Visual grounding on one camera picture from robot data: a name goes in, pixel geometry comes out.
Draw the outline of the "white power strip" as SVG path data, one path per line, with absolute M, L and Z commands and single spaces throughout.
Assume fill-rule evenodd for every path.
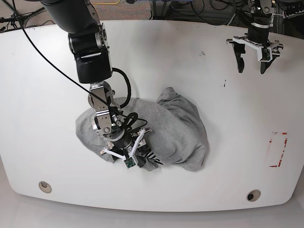
M 304 15 L 303 5 L 288 6 L 287 9 L 283 12 L 284 19 L 291 19 L 303 15 Z

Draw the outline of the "grey printed T-shirt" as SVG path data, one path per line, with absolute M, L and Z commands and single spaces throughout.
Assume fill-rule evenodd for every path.
M 156 102 L 131 98 L 124 115 L 136 112 L 147 120 L 151 132 L 144 138 L 154 152 L 154 162 L 138 164 L 153 171 L 161 165 L 176 165 L 199 171 L 209 151 L 207 133 L 197 107 L 172 87 L 165 88 Z

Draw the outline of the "grey metal frame leg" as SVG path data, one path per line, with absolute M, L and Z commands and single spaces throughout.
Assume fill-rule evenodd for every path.
M 152 19 L 167 19 L 170 14 L 172 0 L 150 0 Z

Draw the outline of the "red tape rectangle marking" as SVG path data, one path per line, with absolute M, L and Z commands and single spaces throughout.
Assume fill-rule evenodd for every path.
M 271 168 L 280 167 L 288 140 L 287 132 L 272 132 L 267 152 L 266 164 Z

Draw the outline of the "black tripod legs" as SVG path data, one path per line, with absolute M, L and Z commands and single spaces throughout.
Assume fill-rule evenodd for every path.
M 8 9 L 10 9 L 12 11 L 12 14 L 10 15 L 9 18 L 5 18 L 5 17 L 0 18 L 1 24 L 6 23 L 5 26 L 2 26 L 0 28 L 0 32 L 2 33 L 2 32 L 6 32 L 6 31 L 10 31 L 9 26 L 12 26 L 12 30 L 19 29 L 19 27 L 17 26 L 17 22 L 18 22 L 17 15 L 16 15 L 16 12 L 15 12 L 13 6 L 7 0 L 2 0 L 2 2 Z M 29 21 L 29 19 L 31 19 L 43 12 L 46 12 L 46 10 L 44 7 L 41 7 L 35 11 L 19 14 L 19 19 L 21 21 L 21 25 L 25 28 L 26 23 Z

